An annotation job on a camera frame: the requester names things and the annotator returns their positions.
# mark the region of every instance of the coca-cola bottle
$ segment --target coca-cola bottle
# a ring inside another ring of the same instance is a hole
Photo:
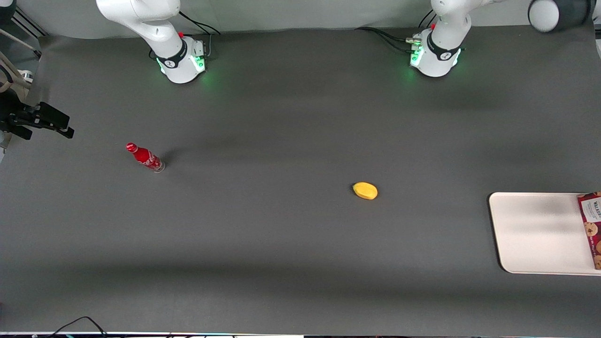
[[[133,154],[133,157],[136,158],[138,163],[147,167],[148,169],[152,169],[155,173],[160,173],[163,171],[163,169],[165,169],[165,163],[163,163],[163,161],[161,161],[160,158],[158,158],[150,150],[146,148],[140,148],[134,143],[127,143],[125,148],[128,152]]]

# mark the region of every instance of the bottle cap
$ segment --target bottle cap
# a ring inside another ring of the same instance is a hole
[[[125,148],[130,153],[135,153],[135,152],[138,151],[138,146],[136,146],[134,143],[131,143],[131,142],[127,143],[127,145],[125,146]]]

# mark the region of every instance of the snack bag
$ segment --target snack bag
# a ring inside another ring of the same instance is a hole
[[[587,232],[595,269],[601,270],[601,191],[578,196],[580,216]]]

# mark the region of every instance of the cable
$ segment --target cable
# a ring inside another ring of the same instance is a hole
[[[419,22],[419,25],[418,25],[418,27],[421,27],[421,24],[422,24],[422,23],[424,23],[424,21],[426,21],[426,18],[427,18],[427,17],[428,17],[430,14],[432,14],[432,12],[434,12],[434,9],[430,10],[430,11],[428,12],[428,14],[426,14],[426,15],[424,16],[424,18],[423,18],[423,19],[421,19],[421,21]]]
[[[205,33],[207,33],[208,35],[211,35],[211,33],[209,33],[209,31],[208,31],[208,30],[204,29],[204,27],[203,27],[203,26],[199,25],[199,24],[198,24],[198,23],[196,23],[196,22],[193,22],[193,23],[194,23],[194,25],[196,25],[197,27],[199,27],[200,29],[202,29],[202,30],[203,30]]]
[[[23,76],[21,75],[19,70],[14,66],[14,64],[12,62],[10,62],[10,60],[2,52],[0,52],[0,60],[2,60],[2,62],[8,67],[8,70],[10,70],[10,72],[12,72],[11,75],[13,75],[13,81],[15,84],[18,84],[19,86],[21,86],[25,89],[31,88],[31,84],[29,84],[29,82],[26,82],[23,79]]]
[[[6,68],[4,68],[3,65],[0,64],[0,71],[2,73],[4,73],[4,75],[6,75],[6,81],[10,82],[10,83],[14,83],[13,81],[13,76],[10,75],[10,73],[8,72],[8,70],[6,70]]]
[[[15,11],[17,12],[18,15],[20,15],[23,19],[25,19],[25,21],[27,21],[33,28],[35,28],[36,31],[40,32],[41,36],[46,36],[46,34],[44,34],[44,32],[36,24],[29,21],[29,19],[27,19],[27,17],[25,15],[23,15],[23,13],[18,8]]]
[[[217,34],[221,35],[221,32],[220,32],[220,31],[218,31],[217,29],[215,29],[215,28],[214,28],[214,27],[212,27],[212,26],[209,26],[209,25],[207,25],[206,23],[202,23],[202,22],[198,22],[198,21],[196,21],[196,20],[192,20],[192,19],[190,19],[190,17],[189,17],[189,16],[185,15],[185,14],[184,14],[184,13],[182,13],[181,11],[180,11],[180,15],[181,15],[181,16],[183,16],[183,17],[185,17],[186,19],[190,20],[191,22],[193,22],[193,23],[196,23],[196,26],[198,26],[198,25],[202,25],[202,26],[205,26],[205,27],[209,27],[210,29],[214,30],[214,31],[215,31],[215,33],[217,33]]]
[[[25,47],[31,49],[32,51],[35,51],[35,48],[33,48],[32,46],[28,45],[27,43],[25,43],[22,40],[19,40],[16,36],[10,34],[9,32],[5,31],[4,29],[0,28],[0,34],[6,36],[7,38],[9,38],[12,41],[15,41],[16,43],[20,43],[22,45],[24,45]]]
[[[377,29],[377,28],[373,28],[373,27],[359,27],[357,29],[360,31],[375,32],[376,34],[384,35],[385,37],[390,38],[391,40],[394,40],[394,41],[405,42],[405,39],[388,34],[387,32],[382,31],[381,29]]]
[[[5,91],[7,91],[7,90],[10,88],[10,86],[12,86],[12,85],[13,85],[13,84],[12,84],[12,83],[10,83],[10,82],[8,82],[8,81],[7,81],[7,82],[5,82],[5,83],[3,83],[3,84],[0,86],[0,93],[4,93],[4,92],[5,92]]]
[[[384,40],[384,42],[386,42],[387,44],[389,44],[389,45],[390,45],[390,47],[392,47],[392,48],[396,49],[397,51],[401,51],[401,52],[411,52],[411,50],[410,50],[410,49],[401,48],[401,47],[399,47],[399,46],[397,46],[397,45],[393,44],[393,43],[392,43],[390,40],[388,40],[388,39],[386,38],[386,36],[387,36],[387,35],[389,35],[389,34],[387,34],[387,33],[386,33],[386,34],[381,34],[381,33],[379,32],[379,29],[368,29],[368,28],[371,28],[371,27],[359,27],[359,28],[355,28],[355,29],[358,29],[358,30],[361,30],[361,31],[371,31],[371,32],[374,32],[374,33],[376,33],[376,34],[377,34],[379,37],[381,37],[381,38],[382,38],[382,40]]]
[[[209,52],[207,53],[207,57],[211,56],[211,52],[213,52],[213,47],[211,47],[211,38],[213,37],[213,34],[209,35]]]
[[[106,331],[105,331],[105,330],[104,330],[102,327],[100,327],[100,325],[98,325],[98,323],[97,323],[97,322],[94,322],[94,320],[93,320],[93,319],[91,319],[91,318],[90,318],[90,317],[88,317],[88,316],[79,317],[79,318],[75,319],[74,321],[72,321],[71,323],[69,323],[69,324],[65,324],[65,325],[63,325],[63,326],[59,327],[59,329],[58,329],[58,330],[56,330],[56,331],[54,331],[54,333],[52,333],[52,334],[48,334],[48,335],[46,335],[46,336],[43,336],[42,338],[47,338],[47,337],[53,337],[53,336],[56,336],[56,334],[57,334],[57,333],[59,333],[60,331],[62,331],[62,330],[65,328],[65,327],[68,327],[69,325],[71,325],[71,324],[73,324],[73,323],[75,323],[75,322],[77,322],[77,321],[80,321],[80,320],[81,320],[81,319],[83,319],[83,318],[85,318],[85,319],[87,319],[87,320],[91,321],[91,322],[92,322],[92,324],[94,324],[94,326],[96,326],[96,328],[98,328],[98,330],[100,331],[100,334],[102,335],[102,337],[103,337],[103,338],[106,338]]]
[[[434,19],[436,18],[436,15],[434,15],[431,19],[430,22],[428,22],[428,25],[426,26],[426,28],[430,27],[430,25],[432,24],[432,21],[434,21]]]

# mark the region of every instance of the gray wall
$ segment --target gray wall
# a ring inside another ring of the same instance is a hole
[[[95,0],[18,0],[19,7],[51,34],[79,38],[135,36],[106,20]],[[527,25],[529,0],[508,0],[477,9],[476,26]],[[221,31],[290,28],[344,29],[362,25],[412,27],[431,9],[429,0],[182,0],[182,11]],[[181,17],[184,32],[198,29]]]

